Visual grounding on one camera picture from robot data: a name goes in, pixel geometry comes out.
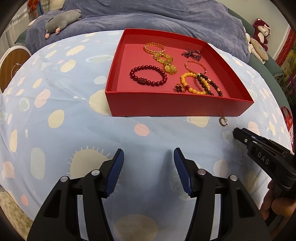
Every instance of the red cardboard tray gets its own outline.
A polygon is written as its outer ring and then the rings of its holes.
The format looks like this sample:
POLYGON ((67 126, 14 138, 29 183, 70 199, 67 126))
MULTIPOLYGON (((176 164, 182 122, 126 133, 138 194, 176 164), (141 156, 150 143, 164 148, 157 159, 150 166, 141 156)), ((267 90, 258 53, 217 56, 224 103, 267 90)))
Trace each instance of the red cardboard tray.
MULTIPOLYGON (((157 47, 149 49, 161 51, 157 47)), ((188 67, 203 73, 197 64, 190 63, 188 67)), ((159 73, 149 69, 138 71, 136 75, 151 81, 162 79, 159 73)), ((187 77, 186 82, 198 91, 203 90, 193 77, 187 77)), ((239 116, 254 103, 238 76, 206 42, 147 29, 124 30, 111 65, 105 93, 112 116, 239 116), (132 68, 141 65, 155 65, 164 70, 161 63, 144 51, 144 44, 149 42, 164 45, 166 54, 173 57, 172 64, 178 70, 174 75, 167 73, 168 80, 163 86, 140 85, 129 75, 132 68), (185 62, 193 60, 181 55, 186 52, 186 48, 201 52, 200 63, 206 67, 209 79, 219 86, 223 97, 219 97, 213 87, 210 90, 215 96, 174 91, 176 84, 181 83, 180 76, 188 72, 185 62)))

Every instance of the red plush monkey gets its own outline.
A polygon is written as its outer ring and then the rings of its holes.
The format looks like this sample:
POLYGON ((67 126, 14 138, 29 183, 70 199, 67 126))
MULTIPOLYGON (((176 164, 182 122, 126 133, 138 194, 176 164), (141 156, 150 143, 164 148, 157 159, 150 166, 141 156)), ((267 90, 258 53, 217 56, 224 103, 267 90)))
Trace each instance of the red plush monkey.
POLYGON ((267 51, 268 47, 266 44, 268 41, 266 37, 271 34, 269 25, 260 18, 257 18, 253 24, 253 27, 255 28, 254 39, 256 39, 262 45, 265 51, 267 51))

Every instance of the wall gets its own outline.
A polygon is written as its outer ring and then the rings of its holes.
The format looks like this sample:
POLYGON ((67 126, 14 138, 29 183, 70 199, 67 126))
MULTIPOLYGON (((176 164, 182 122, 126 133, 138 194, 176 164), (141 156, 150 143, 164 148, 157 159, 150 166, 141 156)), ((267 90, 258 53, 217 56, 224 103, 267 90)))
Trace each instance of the wall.
POLYGON ((289 34, 289 24, 277 7, 270 0, 217 0, 237 14, 241 15, 251 25, 261 18, 271 28, 267 37, 268 53, 276 58, 289 34))

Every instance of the bracelet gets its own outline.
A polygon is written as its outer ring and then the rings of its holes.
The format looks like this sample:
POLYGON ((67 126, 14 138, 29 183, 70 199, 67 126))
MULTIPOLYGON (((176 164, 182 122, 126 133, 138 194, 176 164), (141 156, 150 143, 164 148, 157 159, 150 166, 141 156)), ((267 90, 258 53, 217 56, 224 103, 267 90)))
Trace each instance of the bracelet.
POLYGON ((175 92, 177 93, 182 93, 185 92, 186 90, 188 90, 189 92, 193 93, 193 94, 200 94, 200 95, 206 95, 206 94, 211 94, 210 91, 210 85, 208 84, 208 82, 206 80, 204 80, 203 85, 205 86, 205 91, 197 91, 196 89, 191 88, 187 83, 185 78, 187 76, 192 76, 193 78, 197 77, 196 73, 185 73, 183 75, 181 75, 180 79, 181 79, 181 84, 177 84, 175 86, 175 92))
POLYGON ((204 74, 198 73, 197 74, 197 80, 202 85, 202 87, 204 88, 205 91, 206 91, 207 87, 204 86, 204 81, 207 81, 217 91, 218 96, 223 97, 222 91, 220 91, 219 87, 212 80, 210 80, 207 76, 205 76, 204 74))
POLYGON ((158 61, 159 63, 163 64, 165 66, 165 71, 169 74, 175 74, 177 73, 176 66, 172 65, 173 58, 165 53, 165 46, 161 45, 159 43, 147 43, 144 45, 145 52, 152 54, 153 58, 158 61), (148 49, 149 46, 156 46, 162 49, 162 51, 153 51, 148 49))
POLYGON ((194 73, 194 74, 197 74, 196 72, 194 72, 194 71, 192 71, 191 69, 189 69, 188 67, 187 67, 187 63, 194 63, 194 64, 198 64, 199 66, 201 66, 203 69, 204 69, 204 74, 206 74, 207 73, 207 69, 201 64, 201 63, 199 63, 199 62, 197 62, 197 61, 187 61, 184 65, 185 65, 185 68, 190 72, 190 73, 194 73))
POLYGON ((199 50, 190 50, 190 48, 187 48, 186 50, 187 50, 187 52, 182 53, 181 55, 185 56, 186 58, 191 57, 191 58, 195 59, 196 61, 201 60, 202 55, 200 54, 199 50))
POLYGON ((142 66, 138 66, 138 67, 134 67, 131 71, 130 71, 130 77, 131 79, 133 79, 134 81, 137 81, 138 84, 140 85, 151 85, 151 86, 160 86, 160 85, 163 85, 166 83, 168 77, 166 75, 166 73, 156 67, 156 66, 152 66, 152 65, 142 65, 142 66), (152 70, 155 70, 156 72, 160 73, 160 75, 162 76, 162 80, 161 81, 150 81, 150 80, 147 80, 147 79, 144 79, 144 78, 141 78, 141 77, 138 77, 135 75, 135 72, 137 71, 140 71, 140 70, 143 70, 143 69, 152 69, 152 70))
POLYGON ((207 76, 205 76, 205 74, 207 73, 207 69, 201 63, 198 63, 197 61, 187 61, 184 65, 188 71, 197 75, 197 80, 199 81, 199 83, 201 84, 201 86, 204 88, 204 90, 207 92, 208 95, 214 95, 214 94, 211 93, 209 87, 205 84, 205 81, 207 81, 210 85, 214 87, 214 89, 218 93, 218 96, 223 97, 223 93, 222 91, 220 91, 219 87, 213 81, 211 81, 207 76), (192 72, 192 70, 187 67, 187 63, 198 64, 204 69, 205 72, 203 74, 192 72))
POLYGON ((165 52, 165 46, 161 45, 161 44, 158 44, 158 43, 147 43, 144 45, 144 50, 145 52, 149 53, 149 54, 156 54, 156 53, 159 53, 159 54, 163 54, 165 52), (156 46, 156 47, 159 47, 162 49, 162 51, 153 51, 153 50, 150 50, 148 49, 147 47, 149 46, 156 46))

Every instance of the wooden disc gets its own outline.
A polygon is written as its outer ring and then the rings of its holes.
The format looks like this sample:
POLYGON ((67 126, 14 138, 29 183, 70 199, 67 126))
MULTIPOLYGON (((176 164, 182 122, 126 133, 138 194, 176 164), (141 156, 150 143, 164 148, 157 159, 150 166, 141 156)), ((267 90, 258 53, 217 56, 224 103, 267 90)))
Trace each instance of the wooden disc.
POLYGON ((11 51, 3 61, 0 69, 0 88, 3 92, 16 72, 30 58, 30 54, 24 49, 11 51))

